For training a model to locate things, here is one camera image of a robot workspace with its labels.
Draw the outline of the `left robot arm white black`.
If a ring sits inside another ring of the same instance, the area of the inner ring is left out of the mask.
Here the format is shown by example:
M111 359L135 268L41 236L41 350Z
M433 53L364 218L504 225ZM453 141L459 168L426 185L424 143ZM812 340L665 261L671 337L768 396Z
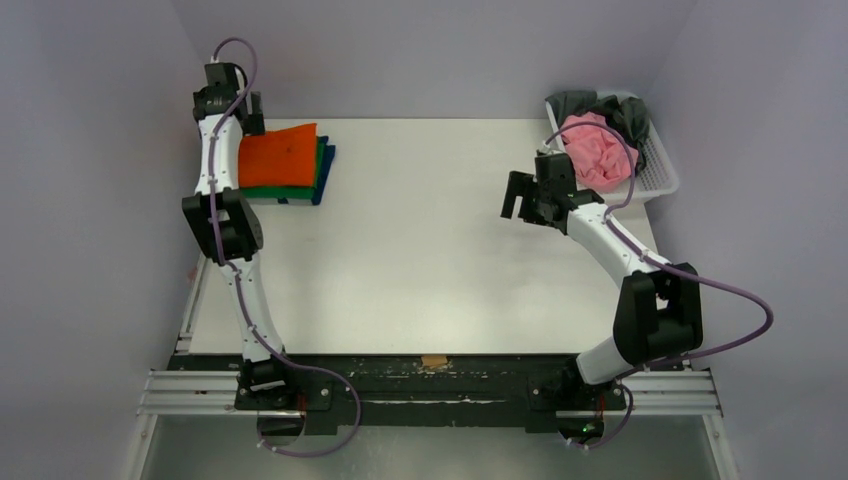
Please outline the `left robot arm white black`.
M261 96L250 90L243 69L213 61L204 67L207 84L193 94L193 116L202 141L195 192L182 211L201 252L225 279L242 337L239 393L258 394L272 408L297 399L298 382L286 374L283 342L272 322L261 279L263 231L238 183L243 139L265 133Z

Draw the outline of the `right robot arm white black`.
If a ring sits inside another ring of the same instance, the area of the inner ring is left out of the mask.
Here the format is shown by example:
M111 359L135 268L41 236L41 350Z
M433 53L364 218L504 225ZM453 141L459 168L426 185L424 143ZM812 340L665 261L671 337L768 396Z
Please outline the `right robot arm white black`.
M611 335L570 362L561 381L564 399L584 407L601 384L648 362L680 355L703 342L700 287L694 268L648 261L649 249L612 216L603 198L579 189L565 154L539 153L535 171L512 171L501 210L554 228L590 253L619 289Z

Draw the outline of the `orange t shirt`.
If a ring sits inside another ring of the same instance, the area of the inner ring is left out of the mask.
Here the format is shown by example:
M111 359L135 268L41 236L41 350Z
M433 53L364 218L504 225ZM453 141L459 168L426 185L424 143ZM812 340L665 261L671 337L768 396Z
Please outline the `orange t shirt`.
M317 144L316 123L244 137L238 153L239 186L312 186Z

